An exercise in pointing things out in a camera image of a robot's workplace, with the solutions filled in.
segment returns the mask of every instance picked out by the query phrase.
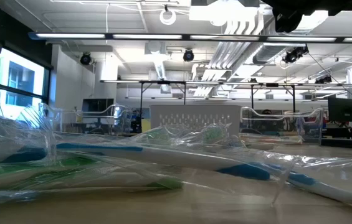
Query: metal frame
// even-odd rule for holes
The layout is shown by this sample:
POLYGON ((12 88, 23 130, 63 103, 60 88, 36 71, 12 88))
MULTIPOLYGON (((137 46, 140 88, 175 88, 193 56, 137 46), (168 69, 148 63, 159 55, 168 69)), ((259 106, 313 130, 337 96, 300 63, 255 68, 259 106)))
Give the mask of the metal frame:
MULTIPOLYGON (((162 84, 176 84, 176 86, 183 91, 177 84, 182 84, 184 85, 184 105, 186 104, 186 88, 187 85, 241 85, 241 86, 250 86, 250 92, 251 92, 251 107, 252 109, 254 108, 254 87, 259 86, 259 89, 263 87, 270 87, 270 88, 279 88, 283 87, 286 89, 291 95, 292 95, 292 104, 293 104, 293 112, 296 112, 296 98, 295 98, 295 88, 296 86, 330 86, 330 87, 339 87, 339 86, 345 86, 345 87, 352 87, 352 84, 313 84, 313 83, 227 83, 227 82, 189 82, 189 81, 169 81, 169 80, 101 80, 100 82, 102 83, 140 83, 141 84, 141 96, 140 96, 140 113, 142 113, 142 107, 143 107, 143 93, 145 90, 147 90, 153 83, 162 85, 162 84), (150 85, 147 88, 143 88, 143 85, 145 83, 149 83, 150 85), (286 88, 286 86, 290 86, 292 88, 292 92, 286 88)), ((197 100, 208 100, 208 98, 196 98, 197 100)))
POLYGON ((143 114, 143 93, 145 92, 145 90, 147 90, 149 87, 151 87, 152 84, 158 84, 158 85, 171 85, 171 84, 175 84, 183 93, 184 93, 184 105, 186 105, 187 103, 187 94, 186 94, 186 90, 187 90, 187 84, 185 81, 167 81, 167 80, 157 80, 157 81, 140 81, 141 83, 141 96, 140 96, 140 116, 143 114), (144 84, 145 83, 149 83, 150 85, 148 85, 145 89, 144 89, 144 84), (177 85, 177 84, 182 84, 184 85, 184 91, 177 85))
POLYGON ((352 44, 352 36, 279 36, 279 35, 224 35, 224 34, 130 34, 130 33, 79 33, 79 32, 30 32, 32 40, 173 40, 173 41, 221 41, 221 42, 265 42, 265 43, 314 43, 314 44, 352 44), (44 34, 97 34, 97 37, 50 37, 44 34))

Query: security camera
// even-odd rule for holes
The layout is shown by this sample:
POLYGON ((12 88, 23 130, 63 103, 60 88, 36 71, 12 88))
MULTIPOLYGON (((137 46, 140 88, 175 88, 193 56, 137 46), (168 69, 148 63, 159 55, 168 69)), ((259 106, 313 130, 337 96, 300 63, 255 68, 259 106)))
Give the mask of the security camera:
POLYGON ((80 58, 80 63, 82 65, 91 65, 94 62, 94 59, 91 58, 90 52, 84 52, 82 57, 80 58))
POLYGON ((194 60, 194 53, 193 50, 187 49, 186 52, 184 53, 183 59, 185 62, 191 62, 194 60))

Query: black object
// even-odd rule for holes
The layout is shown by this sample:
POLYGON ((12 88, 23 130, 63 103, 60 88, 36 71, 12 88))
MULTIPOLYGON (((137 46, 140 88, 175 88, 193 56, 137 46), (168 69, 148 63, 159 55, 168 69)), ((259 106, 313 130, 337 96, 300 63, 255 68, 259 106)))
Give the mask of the black object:
POLYGON ((93 63, 93 59, 90 56, 90 52, 84 52, 82 57, 80 58, 80 63, 82 65, 91 65, 93 63))
POLYGON ((302 16, 311 15, 316 10, 327 10, 329 16, 335 16, 341 11, 352 11, 352 0, 262 0, 273 8, 275 30, 277 32, 294 31, 302 16))
POLYGON ((308 53, 307 45, 305 47, 295 47, 288 51, 286 56, 282 59, 285 63, 293 63, 308 53))
POLYGON ((330 121, 352 121, 352 99, 328 98, 330 121))
POLYGON ((185 62, 191 62, 194 60, 194 53, 193 50, 187 49, 184 53, 183 59, 185 62))
POLYGON ((352 140, 350 139, 322 139, 322 146, 330 146, 330 147, 344 147, 352 149, 352 140))
MULTIPOLYGON (((84 99, 82 111, 84 112, 101 112, 105 111, 110 105, 113 104, 113 99, 84 99)), ((110 111, 108 114, 100 114, 99 116, 110 116, 110 111)))
POLYGON ((327 128, 323 131, 323 136, 352 139, 352 128, 327 128))
POLYGON ((331 82, 332 82, 332 78, 329 75, 327 75, 324 78, 316 79, 314 84, 324 84, 324 83, 331 83, 331 82))

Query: wall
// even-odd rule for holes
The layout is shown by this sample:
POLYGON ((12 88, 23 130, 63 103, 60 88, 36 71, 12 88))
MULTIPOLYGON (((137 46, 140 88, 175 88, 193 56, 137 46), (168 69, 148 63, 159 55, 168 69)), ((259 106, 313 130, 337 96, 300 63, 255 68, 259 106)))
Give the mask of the wall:
POLYGON ((84 98, 92 97, 95 75, 63 53, 59 45, 52 49, 49 104, 65 110, 82 109, 84 98))
POLYGON ((49 104, 65 110, 82 110, 83 99, 113 98, 116 101, 116 83, 101 83, 105 70, 103 63, 95 64, 94 71, 86 69, 78 60, 62 51, 59 45, 52 49, 51 86, 49 104))

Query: white panel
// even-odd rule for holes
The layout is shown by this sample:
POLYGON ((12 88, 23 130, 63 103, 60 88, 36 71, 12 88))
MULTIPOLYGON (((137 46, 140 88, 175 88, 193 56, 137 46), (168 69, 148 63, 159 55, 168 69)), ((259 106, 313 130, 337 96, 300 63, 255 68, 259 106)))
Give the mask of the white panel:
POLYGON ((151 127, 184 124, 192 129, 210 124, 230 124, 228 132, 239 134, 240 106, 227 105, 153 105, 151 127))

